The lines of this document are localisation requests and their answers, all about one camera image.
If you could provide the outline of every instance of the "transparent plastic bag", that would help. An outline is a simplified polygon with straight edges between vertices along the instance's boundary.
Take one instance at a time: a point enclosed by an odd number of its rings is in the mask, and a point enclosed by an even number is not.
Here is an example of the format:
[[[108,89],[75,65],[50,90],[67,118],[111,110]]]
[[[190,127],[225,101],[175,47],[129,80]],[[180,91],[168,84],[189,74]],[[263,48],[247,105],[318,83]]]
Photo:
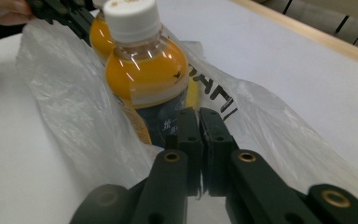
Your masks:
[[[329,183],[358,197],[358,171],[285,102],[206,63],[199,43],[179,42],[165,31],[187,55],[190,76],[199,85],[195,95],[199,106],[221,114],[240,148],[261,154],[290,187],[301,192]],[[104,82],[102,64],[67,27],[44,21],[28,24],[17,65],[87,189],[105,183],[128,188],[148,175],[160,148],[138,140]],[[188,212],[188,223],[227,221],[209,200],[189,200],[193,211]],[[222,200],[213,201],[223,204]],[[204,215],[194,212],[200,208]]]

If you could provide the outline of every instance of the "white table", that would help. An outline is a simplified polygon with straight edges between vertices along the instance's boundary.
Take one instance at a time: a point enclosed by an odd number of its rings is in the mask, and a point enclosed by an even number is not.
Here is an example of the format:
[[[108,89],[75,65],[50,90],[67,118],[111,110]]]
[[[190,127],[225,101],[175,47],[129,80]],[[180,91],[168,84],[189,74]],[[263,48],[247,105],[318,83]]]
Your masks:
[[[158,2],[179,39],[200,41],[211,64],[277,94],[358,169],[358,49],[257,3],[241,5]],[[66,223],[87,192],[17,77],[19,42],[0,41],[0,224]]]

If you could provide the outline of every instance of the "orange juice bottle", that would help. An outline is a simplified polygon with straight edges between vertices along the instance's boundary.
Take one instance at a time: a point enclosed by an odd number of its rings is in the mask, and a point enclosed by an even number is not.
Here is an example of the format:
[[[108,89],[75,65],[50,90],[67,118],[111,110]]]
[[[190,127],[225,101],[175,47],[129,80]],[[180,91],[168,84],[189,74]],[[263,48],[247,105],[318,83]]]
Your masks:
[[[93,5],[98,8],[95,20],[89,29],[89,41],[97,56],[103,64],[106,63],[107,58],[115,47],[112,36],[110,35],[109,28],[107,27],[106,20],[103,14],[103,4],[106,0],[93,0]]]
[[[140,139],[164,147],[186,104],[186,56],[161,35],[156,0],[111,0],[103,11],[117,45],[106,63],[107,83]]]

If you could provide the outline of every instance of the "floor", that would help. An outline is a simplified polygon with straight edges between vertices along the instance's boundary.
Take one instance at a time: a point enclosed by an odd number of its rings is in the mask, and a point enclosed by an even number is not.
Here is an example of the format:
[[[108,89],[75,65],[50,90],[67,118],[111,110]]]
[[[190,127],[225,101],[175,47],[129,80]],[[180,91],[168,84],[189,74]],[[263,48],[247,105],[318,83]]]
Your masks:
[[[267,0],[261,4],[282,13],[288,2],[289,0]],[[354,17],[349,17],[341,30],[335,34],[346,15],[301,0],[294,0],[285,15],[351,44],[358,37],[358,20]]]

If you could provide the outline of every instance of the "white bottle cap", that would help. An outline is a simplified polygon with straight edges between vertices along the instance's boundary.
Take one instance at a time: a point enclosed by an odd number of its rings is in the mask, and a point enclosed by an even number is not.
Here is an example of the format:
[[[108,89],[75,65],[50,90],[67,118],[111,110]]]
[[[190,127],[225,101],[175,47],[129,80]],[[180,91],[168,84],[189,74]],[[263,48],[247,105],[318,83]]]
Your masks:
[[[92,4],[98,9],[103,9],[103,4],[105,2],[107,2],[107,0],[92,0]]]
[[[112,38],[120,43],[145,41],[161,28],[156,0],[109,0],[103,12]]]

